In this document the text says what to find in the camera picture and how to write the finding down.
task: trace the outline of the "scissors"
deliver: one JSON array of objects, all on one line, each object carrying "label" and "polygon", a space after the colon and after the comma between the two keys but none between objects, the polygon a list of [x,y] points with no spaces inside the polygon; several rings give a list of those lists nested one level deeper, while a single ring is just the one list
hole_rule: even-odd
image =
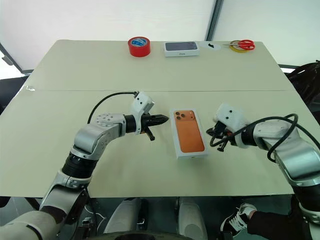
[{"label": "scissors", "polygon": [[233,46],[235,48],[241,48],[243,50],[253,50],[255,49],[255,43],[252,40],[249,39],[245,39],[245,40],[241,40],[241,41],[232,41],[229,44],[224,44],[225,46]]}]

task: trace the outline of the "black pants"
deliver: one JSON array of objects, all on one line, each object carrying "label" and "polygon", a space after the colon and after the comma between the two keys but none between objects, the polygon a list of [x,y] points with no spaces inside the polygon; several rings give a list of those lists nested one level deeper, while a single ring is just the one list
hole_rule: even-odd
[{"label": "black pants", "polygon": [[291,213],[281,215],[256,211],[247,224],[249,234],[269,240],[311,240],[309,226],[303,220],[295,196],[291,199]]}]

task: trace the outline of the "tape roll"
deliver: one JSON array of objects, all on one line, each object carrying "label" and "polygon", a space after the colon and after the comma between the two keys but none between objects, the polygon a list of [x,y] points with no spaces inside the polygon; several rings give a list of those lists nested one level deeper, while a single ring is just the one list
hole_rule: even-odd
[{"label": "tape roll", "polygon": [[[230,44],[237,44],[238,42],[240,42],[240,40],[234,40],[234,41],[231,41]],[[241,48],[239,46],[229,46],[229,48],[232,51],[235,51],[237,53],[246,53],[246,52],[248,52],[248,50],[244,50],[243,48]]]},{"label": "tape roll", "polygon": [[132,56],[145,57],[150,49],[150,41],[144,36],[135,36],[128,41],[129,51]]}]

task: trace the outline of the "red tape roll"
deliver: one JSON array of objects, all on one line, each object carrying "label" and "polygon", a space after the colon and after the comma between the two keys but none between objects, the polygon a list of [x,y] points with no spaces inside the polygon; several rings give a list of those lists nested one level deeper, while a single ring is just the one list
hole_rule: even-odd
[{"label": "red tape roll", "polygon": [[150,41],[144,36],[135,36],[128,41],[130,54],[135,57],[147,56],[150,49]]}]

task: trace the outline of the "person's foot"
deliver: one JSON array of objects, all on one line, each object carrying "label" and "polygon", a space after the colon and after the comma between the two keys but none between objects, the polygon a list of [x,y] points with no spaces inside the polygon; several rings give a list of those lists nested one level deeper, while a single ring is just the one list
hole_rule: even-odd
[{"label": "person's foot", "polygon": [[243,229],[247,228],[250,213],[257,211],[256,207],[249,203],[243,203],[238,211],[228,216],[221,224],[220,231],[232,232],[232,236],[238,235]]}]

